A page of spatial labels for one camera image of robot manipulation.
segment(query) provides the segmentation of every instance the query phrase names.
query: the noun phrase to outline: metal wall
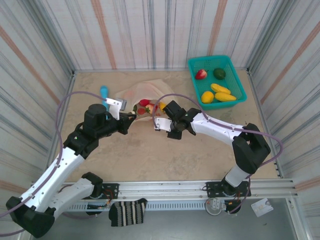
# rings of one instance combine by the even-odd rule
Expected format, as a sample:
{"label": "metal wall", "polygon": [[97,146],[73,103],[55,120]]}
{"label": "metal wall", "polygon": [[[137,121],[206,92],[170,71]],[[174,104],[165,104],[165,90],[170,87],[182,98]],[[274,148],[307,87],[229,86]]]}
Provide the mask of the metal wall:
{"label": "metal wall", "polygon": [[38,0],[77,70],[185,68],[228,55],[236,67],[282,0]]}
{"label": "metal wall", "polygon": [[[0,1],[1,213],[9,197],[20,196],[44,172],[71,75],[25,3]],[[0,233],[18,229],[10,216],[0,219]]]}
{"label": "metal wall", "polygon": [[284,143],[282,175],[320,239],[320,1],[287,3],[250,70],[268,129]]}

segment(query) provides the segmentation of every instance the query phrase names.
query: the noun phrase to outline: blue object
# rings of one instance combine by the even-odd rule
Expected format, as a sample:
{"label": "blue object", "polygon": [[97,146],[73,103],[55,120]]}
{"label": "blue object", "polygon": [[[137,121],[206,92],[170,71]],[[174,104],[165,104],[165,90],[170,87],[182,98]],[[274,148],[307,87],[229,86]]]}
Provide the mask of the blue object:
{"label": "blue object", "polygon": [[[188,67],[191,74],[196,98],[204,110],[229,108],[247,100],[246,92],[240,82],[236,69],[231,59],[226,55],[202,56],[188,60]],[[219,80],[214,77],[214,69],[221,68],[225,71],[225,79]],[[197,80],[195,76],[200,69],[204,69],[208,76],[205,79]],[[210,91],[211,84],[219,84],[231,91],[231,95],[236,97],[235,101],[221,102],[214,98],[210,104],[201,102],[201,96],[204,92]]]}
{"label": "blue object", "polygon": [[[107,86],[102,85],[100,87],[100,94],[101,94],[101,97],[103,97],[104,99],[106,99],[108,97],[108,88],[107,88]],[[109,105],[105,101],[102,101],[102,105],[105,106],[106,110],[109,112]]]}

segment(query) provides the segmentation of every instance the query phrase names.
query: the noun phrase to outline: black and white sock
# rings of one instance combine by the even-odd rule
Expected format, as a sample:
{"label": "black and white sock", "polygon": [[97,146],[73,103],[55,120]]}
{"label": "black and white sock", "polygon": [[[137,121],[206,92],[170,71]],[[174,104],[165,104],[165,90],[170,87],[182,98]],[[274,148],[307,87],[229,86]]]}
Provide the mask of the black and white sock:
{"label": "black and white sock", "polygon": [[117,201],[112,204],[109,211],[111,227],[123,227],[144,222],[144,213],[147,200],[141,198],[137,201]]}

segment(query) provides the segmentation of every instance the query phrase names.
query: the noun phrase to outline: strawberry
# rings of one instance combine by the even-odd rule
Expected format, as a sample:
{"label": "strawberry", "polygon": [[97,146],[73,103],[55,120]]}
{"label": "strawberry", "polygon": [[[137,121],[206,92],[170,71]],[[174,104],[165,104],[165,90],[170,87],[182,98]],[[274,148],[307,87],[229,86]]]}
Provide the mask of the strawberry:
{"label": "strawberry", "polygon": [[150,100],[148,99],[142,99],[140,100],[139,104],[141,105],[141,107],[145,107],[150,103]]}
{"label": "strawberry", "polygon": [[143,114],[146,113],[146,110],[145,110],[144,108],[140,107],[140,108],[138,109],[137,113],[138,113],[139,115],[143,115]]}
{"label": "strawberry", "polygon": [[208,73],[204,69],[200,69],[196,75],[195,79],[200,80],[200,79],[205,79],[208,76]]}
{"label": "strawberry", "polygon": [[152,114],[152,111],[155,110],[157,111],[157,108],[158,106],[155,106],[153,103],[150,103],[148,104],[147,106],[145,106],[145,111],[148,113],[148,114]]}

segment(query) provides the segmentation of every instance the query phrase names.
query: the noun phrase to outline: green fruit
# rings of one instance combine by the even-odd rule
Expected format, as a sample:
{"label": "green fruit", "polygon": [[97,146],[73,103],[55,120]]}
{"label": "green fruit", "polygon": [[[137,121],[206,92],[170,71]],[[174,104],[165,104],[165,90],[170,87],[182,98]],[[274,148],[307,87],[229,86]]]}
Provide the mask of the green fruit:
{"label": "green fruit", "polygon": [[216,68],[213,70],[213,76],[218,80],[223,80],[226,78],[226,72],[222,68]]}

